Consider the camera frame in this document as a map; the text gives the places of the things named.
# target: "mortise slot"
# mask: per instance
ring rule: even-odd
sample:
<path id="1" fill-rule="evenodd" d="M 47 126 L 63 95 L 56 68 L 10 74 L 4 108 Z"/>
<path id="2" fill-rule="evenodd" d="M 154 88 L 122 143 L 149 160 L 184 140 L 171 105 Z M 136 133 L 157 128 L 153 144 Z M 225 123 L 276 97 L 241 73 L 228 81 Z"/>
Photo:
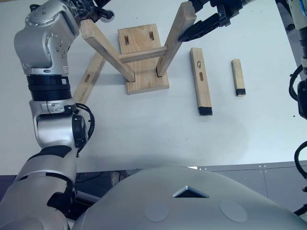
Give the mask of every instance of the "mortise slot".
<path id="1" fill-rule="evenodd" d="M 201 78 L 201 81 L 203 81 L 203 73 L 200 72 L 200 78 Z"/>
<path id="2" fill-rule="evenodd" d="M 86 75 L 85 80 L 84 80 L 85 83 L 87 83 L 87 81 L 89 80 L 90 76 L 91 76 L 91 75 L 89 75 L 89 74 Z"/>
<path id="3" fill-rule="evenodd" d="M 152 31 L 149 32 L 149 37 L 150 37 L 150 39 L 154 41 L 154 35 L 153 35 L 153 34 L 154 34 L 154 33 L 153 33 Z"/>
<path id="4" fill-rule="evenodd" d="M 125 36 L 125 43 L 126 43 L 126 45 L 129 45 L 129 39 L 128 39 L 128 36 Z"/>

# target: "wooden stick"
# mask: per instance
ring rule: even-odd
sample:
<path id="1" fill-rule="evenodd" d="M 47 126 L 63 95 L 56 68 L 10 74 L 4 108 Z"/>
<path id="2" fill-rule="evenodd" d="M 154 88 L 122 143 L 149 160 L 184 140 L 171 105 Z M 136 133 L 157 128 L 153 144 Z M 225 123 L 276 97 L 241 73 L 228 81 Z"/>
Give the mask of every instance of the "wooden stick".
<path id="1" fill-rule="evenodd" d="M 168 46 L 168 50 L 164 57 L 160 57 L 157 64 L 157 73 L 161 77 L 166 73 L 168 66 L 176 55 L 181 46 L 178 37 L 183 34 L 196 20 L 195 9 L 191 1 L 181 3 L 172 28 L 168 34 L 164 46 Z"/>
<path id="2" fill-rule="evenodd" d="M 118 51 L 91 19 L 81 21 L 82 38 L 114 66 L 128 81 L 135 81 L 134 72 L 118 58 Z"/>
<path id="3" fill-rule="evenodd" d="M 209 85 L 205 69 L 205 62 L 203 60 L 202 49 L 192 48 L 190 50 L 190 54 L 193 66 L 198 110 L 200 112 L 200 115 L 212 115 Z"/>
<path id="4" fill-rule="evenodd" d="M 73 97 L 77 103 L 85 104 L 106 59 L 95 53 Z"/>
<path id="5" fill-rule="evenodd" d="M 164 56 L 166 54 L 166 51 L 167 51 L 167 46 L 162 46 L 145 51 L 120 54 L 118 58 L 121 60 L 122 63 L 128 63 L 128 62 L 141 61 L 150 58 Z"/>
<path id="6" fill-rule="evenodd" d="M 246 95 L 246 91 L 244 86 L 243 72 L 242 72 L 240 59 L 232 60 L 231 65 L 235 81 L 236 96 L 243 97 Z"/>

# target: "wooden board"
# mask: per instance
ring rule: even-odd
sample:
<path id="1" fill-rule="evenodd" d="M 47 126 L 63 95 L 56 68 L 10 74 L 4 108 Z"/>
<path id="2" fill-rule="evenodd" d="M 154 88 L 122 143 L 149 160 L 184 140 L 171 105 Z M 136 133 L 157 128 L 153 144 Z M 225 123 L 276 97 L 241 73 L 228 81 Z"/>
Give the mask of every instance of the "wooden board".
<path id="1" fill-rule="evenodd" d="M 232 60 L 231 65 L 235 81 L 236 96 L 243 97 L 246 95 L 246 90 L 244 85 L 243 71 L 240 59 Z"/>
<path id="2" fill-rule="evenodd" d="M 156 24 L 118 30 L 122 54 L 145 51 L 161 46 Z M 158 57 L 128 63 L 134 71 L 135 82 L 126 82 L 127 94 L 168 89 L 168 77 L 165 73 L 158 77 L 156 65 Z"/>
<path id="3" fill-rule="evenodd" d="M 212 115 L 212 106 L 210 100 L 209 85 L 205 69 L 201 48 L 192 48 L 190 50 L 193 75 L 195 81 L 195 90 L 197 95 L 197 104 L 200 115 Z"/>
<path id="4" fill-rule="evenodd" d="M 164 56 L 166 52 L 167 52 L 167 46 L 162 46 L 145 51 L 120 54 L 118 57 L 122 63 L 128 63 L 128 62 L 141 61 L 150 58 Z"/>
<path id="5" fill-rule="evenodd" d="M 106 59 L 99 53 L 94 54 L 78 88 L 73 94 L 73 98 L 77 103 L 84 104 L 86 102 L 105 62 Z"/>
<path id="6" fill-rule="evenodd" d="M 81 21 L 82 38 L 115 67 L 128 81 L 134 81 L 131 68 L 120 61 L 118 51 L 91 19 Z"/>
<path id="7" fill-rule="evenodd" d="M 159 58 L 157 64 L 157 73 L 159 76 L 164 75 L 182 44 L 182 42 L 178 41 L 178 37 L 193 25 L 195 20 L 196 14 L 192 2 L 186 1 L 181 3 L 164 45 L 168 46 L 168 50 L 164 57 Z"/>

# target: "circular button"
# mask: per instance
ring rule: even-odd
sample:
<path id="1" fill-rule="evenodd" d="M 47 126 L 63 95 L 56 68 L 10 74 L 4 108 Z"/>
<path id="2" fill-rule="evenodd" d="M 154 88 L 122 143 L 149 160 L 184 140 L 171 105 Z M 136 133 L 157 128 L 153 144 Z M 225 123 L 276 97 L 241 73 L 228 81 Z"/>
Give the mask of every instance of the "circular button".
<path id="1" fill-rule="evenodd" d="M 220 203 L 221 212 L 230 220 L 236 223 L 243 223 L 248 215 L 243 207 L 232 200 L 224 200 Z"/>
<path id="2" fill-rule="evenodd" d="M 152 200 L 146 204 L 146 218 L 152 222 L 161 222 L 168 216 L 169 208 L 161 200 Z"/>

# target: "black cable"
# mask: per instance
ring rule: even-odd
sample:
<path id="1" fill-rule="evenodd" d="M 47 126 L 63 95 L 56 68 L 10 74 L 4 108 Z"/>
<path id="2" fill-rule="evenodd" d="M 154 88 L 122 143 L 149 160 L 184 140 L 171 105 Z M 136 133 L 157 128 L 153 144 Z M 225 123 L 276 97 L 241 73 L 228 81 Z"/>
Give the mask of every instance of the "black cable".
<path id="1" fill-rule="evenodd" d="M 101 172 L 101 173 L 99 173 L 97 176 L 93 176 L 93 177 L 88 178 L 88 179 L 83 180 L 83 181 L 77 181 L 76 183 L 83 183 L 83 182 L 85 182 L 85 181 L 90 181 L 90 180 L 92 180 L 92 179 L 95 179 L 95 178 L 101 176 L 103 173 L 104 173 L 104 172 Z"/>
<path id="2" fill-rule="evenodd" d="M 299 157 L 301 150 L 304 149 L 305 147 L 307 147 L 307 141 L 305 141 L 303 144 L 301 144 L 297 148 L 297 150 L 295 151 L 294 162 L 295 162 L 296 168 L 299 171 L 299 173 L 302 174 L 302 176 L 306 179 L 307 178 L 307 172 L 305 172 L 305 170 L 302 168 L 302 166 L 301 166 L 301 164 L 299 163 L 299 160 L 298 160 L 298 157 Z"/>
<path id="3" fill-rule="evenodd" d="M 307 212 L 307 204 L 304 204 L 300 209 L 294 212 L 294 214 L 300 216 Z"/>
<path id="4" fill-rule="evenodd" d="M 293 74 L 290 75 L 290 84 L 289 84 L 289 94 L 290 96 L 297 101 L 297 94 L 293 88 L 293 84 L 297 78 L 297 76 L 299 75 L 300 72 L 303 71 L 303 66 L 300 65 L 299 67 L 297 67 L 297 69 L 294 71 Z"/>
<path id="5" fill-rule="evenodd" d="M 77 108 L 79 109 L 83 109 L 85 110 L 86 112 L 88 112 L 89 116 L 90 116 L 90 127 L 88 129 L 88 132 L 87 132 L 87 136 L 88 136 L 88 139 L 91 138 L 93 132 L 94 132 L 94 129 L 95 129 L 95 117 L 94 117 L 94 114 L 92 113 L 91 109 L 89 107 L 87 107 L 86 105 L 82 104 L 82 103 L 76 103 L 76 106 Z M 81 150 L 84 148 L 84 146 L 78 148 L 78 151 L 77 151 L 77 157 L 79 157 L 79 152 L 81 152 Z"/>

